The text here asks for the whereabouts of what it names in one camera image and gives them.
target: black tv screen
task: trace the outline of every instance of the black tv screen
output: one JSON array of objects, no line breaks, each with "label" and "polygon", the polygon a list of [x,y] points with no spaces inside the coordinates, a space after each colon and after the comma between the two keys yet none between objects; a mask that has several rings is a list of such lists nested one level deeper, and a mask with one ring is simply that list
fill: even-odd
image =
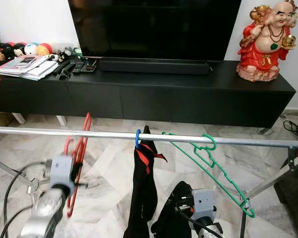
[{"label": "black tv screen", "polygon": [[241,0],[69,0],[84,56],[223,60]]}]

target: clothes drying rack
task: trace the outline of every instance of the clothes drying rack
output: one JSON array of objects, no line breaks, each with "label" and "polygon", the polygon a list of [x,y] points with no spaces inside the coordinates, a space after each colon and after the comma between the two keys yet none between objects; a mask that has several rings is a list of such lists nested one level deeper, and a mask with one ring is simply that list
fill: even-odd
[{"label": "clothes drying rack", "polygon": [[[103,132],[103,131],[84,131],[84,130],[60,130],[60,129],[36,129],[36,128],[20,128],[20,127],[2,127],[0,126],[0,134],[36,134],[36,135],[54,135],[54,136],[75,136],[89,138],[112,138],[112,139],[136,139],[136,133],[125,132]],[[139,140],[152,141],[168,141],[168,142],[195,142],[195,143],[212,143],[208,138],[200,136],[187,135],[168,135],[168,134],[139,134]],[[288,165],[281,168],[275,175],[271,176],[261,184],[246,193],[248,199],[255,197],[262,191],[266,190],[276,182],[280,181],[288,173],[291,173],[298,167],[298,156],[295,157],[295,149],[298,148],[298,141],[291,140],[263,140],[263,139],[240,139],[240,138],[224,138],[214,137],[217,144],[228,145],[248,145],[248,146],[266,146],[288,148]],[[17,171],[11,169],[4,163],[0,162],[0,168],[15,175]],[[19,176],[21,181],[26,185],[32,186],[34,182],[29,181],[23,176]],[[240,237],[244,237],[246,214],[243,212],[241,220]]]}]

